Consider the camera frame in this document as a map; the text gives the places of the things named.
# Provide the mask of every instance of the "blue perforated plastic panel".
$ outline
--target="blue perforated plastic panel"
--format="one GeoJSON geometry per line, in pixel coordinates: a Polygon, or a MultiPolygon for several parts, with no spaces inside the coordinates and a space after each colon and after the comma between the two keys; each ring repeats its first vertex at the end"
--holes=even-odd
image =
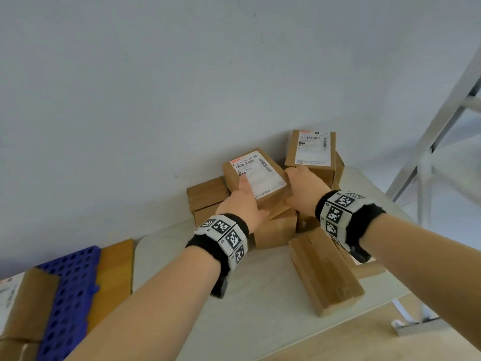
{"type": "Polygon", "coordinates": [[[85,338],[87,315],[99,290],[95,285],[99,258],[100,248],[93,246],[37,266],[60,276],[37,361],[62,361],[85,338]]]}

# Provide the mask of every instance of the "forearm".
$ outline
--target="forearm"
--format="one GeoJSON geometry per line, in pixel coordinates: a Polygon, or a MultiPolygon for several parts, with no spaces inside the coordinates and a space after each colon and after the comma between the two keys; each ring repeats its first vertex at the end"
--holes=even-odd
{"type": "Polygon", "coordinates": [[[186,248],[100,323],[68,361],[174,360],[220,269],[203,249],[186,248]]]}
{"type": "Polygon", "coordinates": [[[481,350],[481,251],[389,214],[374,219],[359,243],[481,350]]]}

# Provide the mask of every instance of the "yellow panel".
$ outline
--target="yellow panel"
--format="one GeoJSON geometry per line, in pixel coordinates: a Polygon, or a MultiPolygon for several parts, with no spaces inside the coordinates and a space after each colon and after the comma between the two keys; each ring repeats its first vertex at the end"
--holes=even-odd
{"type": "Polygon", "coordinates": [[[102,249],[97,266],[97,285],[100,290],[93,297],[87,317],[87,334],[132,294],[133,264],[133,239],[102,249]]]}

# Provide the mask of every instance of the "tabletop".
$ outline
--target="tabletop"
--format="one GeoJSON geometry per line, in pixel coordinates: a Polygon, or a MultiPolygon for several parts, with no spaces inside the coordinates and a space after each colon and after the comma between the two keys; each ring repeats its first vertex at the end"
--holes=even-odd
{"type": "MultiPolygon", "coordinates": [[[[390,214],[412,220],[358,170],[346,167],[340,187],[372,198],[390,214]]],[[[194,229],[194,221],[188,220],[139,242],[134,291],[182,252],[194,229]]],[[[360,301],[319,318],[287,247],[250,251],[229,279],[224,299],[208,299],[177,360],[254,361],[410,292],[389,272],[360,283],[366,292],[360,301]]]]}

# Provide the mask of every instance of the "beige floor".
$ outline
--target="beige floor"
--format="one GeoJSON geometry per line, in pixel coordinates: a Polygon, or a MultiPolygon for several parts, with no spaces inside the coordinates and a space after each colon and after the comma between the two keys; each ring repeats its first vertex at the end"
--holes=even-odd
{"type": "MultiPolygon", "coordinates": [[[[415,320],[419,300],[401,299],[415,320]]],[[[263,358],[262,361],[480,361],[481,352],[453,329],[398,337],[391,321],[400,319],[392,303],[263,358]]]]}

